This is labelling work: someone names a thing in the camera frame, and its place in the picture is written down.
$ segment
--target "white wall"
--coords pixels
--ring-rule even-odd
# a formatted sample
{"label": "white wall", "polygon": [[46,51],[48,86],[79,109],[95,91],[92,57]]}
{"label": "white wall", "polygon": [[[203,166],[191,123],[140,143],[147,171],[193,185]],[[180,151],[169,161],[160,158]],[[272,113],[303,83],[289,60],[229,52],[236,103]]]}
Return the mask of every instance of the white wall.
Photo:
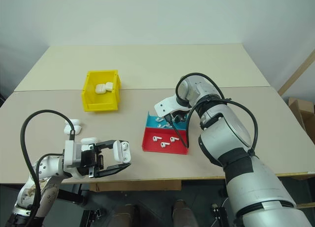
{"label": "white wall", "polygon": [[315,62],[284,93],[283,99],[296,97],[315,103]]}
{"label": "white wall", "polygon": [[276,89],[315,45],[315,0],[0,0],[0,90],[49,45],[243,42]]}

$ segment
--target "yellow plastic tray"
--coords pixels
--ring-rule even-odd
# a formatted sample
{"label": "yellow plastic tray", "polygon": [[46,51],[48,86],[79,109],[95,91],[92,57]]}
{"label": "yellow plastic tray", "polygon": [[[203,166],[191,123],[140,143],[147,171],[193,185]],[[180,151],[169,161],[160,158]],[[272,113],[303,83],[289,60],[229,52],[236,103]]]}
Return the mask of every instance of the yellow plastic tray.
{"label": "yellow plastic tray", "polygon": [[[96,85],[107,82],[113,83],[112,92],[96,94]],[[89,71],[81,94],[84,111],[118,110],[120,86],[117,70]]]}

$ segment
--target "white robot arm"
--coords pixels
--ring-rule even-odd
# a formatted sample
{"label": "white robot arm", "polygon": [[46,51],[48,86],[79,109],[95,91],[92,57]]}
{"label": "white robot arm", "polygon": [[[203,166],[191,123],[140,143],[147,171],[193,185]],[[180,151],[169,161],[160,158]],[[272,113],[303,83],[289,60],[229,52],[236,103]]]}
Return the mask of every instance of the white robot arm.
{"label": "white robot arm", "polygon": [[[60,115],[59,112],[51,110],[43,110],[41,113],[44,112]],[[128,142],[121,140],[98,142],[97,138],[84,138],[81,142],[75,142],[73,132],[70,140],[65,141],[62,154],[44,155],[31,167],[38,179],[34,179],[32,175],[29,176],[18,194],[6,227],[41,227],[58,196],[59,186],[63,179],[70,177],[81,179],[86,175],[90,178],[104,177],[116,174],[131,165]],[[22,127],[21,144],[24,142],[23,133]],[[113,149],[114,158],[120,164],[104,169],[103,155],[101,155],[101,150],[104,148]],[[36,188],[37,182],[40,188],[39,195]]]}
{"label": "white robot arm", "polygon": [[311,227],[281,181],[254,155],[257,133],[252,144],[248,131],[227,105],[240,104],[225,100],[217,85],[212,80],[212,85],[207,83],[205,77],[210,80],[200,73],[184,76],[176,94],[155,105],[158,116],[172,123],[178,115],[196,110],[203,129],[199,147],[211,163],[224,169],[238,226]]}

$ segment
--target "table surface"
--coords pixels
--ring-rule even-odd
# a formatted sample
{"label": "table surface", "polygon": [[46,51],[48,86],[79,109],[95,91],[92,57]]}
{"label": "table surface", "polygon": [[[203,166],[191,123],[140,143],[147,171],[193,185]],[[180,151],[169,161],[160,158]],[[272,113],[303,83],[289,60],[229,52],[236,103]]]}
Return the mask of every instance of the table surface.
{"label": "table surface", "polygon": [[123,89],[171,89],[191,72],[219,87],[269,86],[242,44],[51,46],[16,91],[81,90],[88,71],[109,69]]}
{"label": "table surface", "polygon": [[[222,88],[231,97],[248,107],[256,116],[259,135],[257,155],[277,174],[314,173],[315,145],[302,130],[295,117],[272,87]],[[103,182],[111,180],[199,179],[223,178],[221,167],[211,164],[198,147],[201,133],[196,114],[189,128],[188,155],[143,152],[141,148],[147,113],[154,114],[154,104],[174,94],[174,89],[121,90],[118,111],[84,112],[80,90],[14,92],[0,108],[1,154],[0,182],[23,183],[28,170],[23,160],[19,133],[23,121],[40,109],[53,109],[83,123],[83,137],[100,140],[123,139],[130,142],[132,165],[124,171],[99,179],[65,180],[68,183]],[[249,116],[231,106],[253,135]],[[46,153],[60,153],[67,138],[64,120],[56,115],[42,114],[31,120],[26,131],[26,145],[34,162]],[[104,151],[105,165],[114,164],[111,151]]]}

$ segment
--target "cable connector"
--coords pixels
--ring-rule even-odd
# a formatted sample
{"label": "cable connector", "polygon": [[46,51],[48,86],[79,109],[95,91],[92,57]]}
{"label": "cable connector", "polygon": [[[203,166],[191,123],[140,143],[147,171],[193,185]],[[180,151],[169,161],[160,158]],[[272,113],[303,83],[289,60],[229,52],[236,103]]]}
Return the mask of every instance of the cable connector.
{"label": "cable connector", "polygon": [[250,149],[247,151],[247,153],[248,153],[248,155],[249,155],[250,157],[255,156],[255,151],[254,151],[253,148],[250,148]]}
{"label": "cable connector", "polygon": [[170,125],[173,124],[173,120],[172,120],[171,114],[165,115],[165,116],[164,116],[164,119],[165,119],[165,121],[168,122]]}
{"label": "cable connector", "polygon": [[71,130],[69,140],[74,141],[74,138],[75,138],[75,130]]}

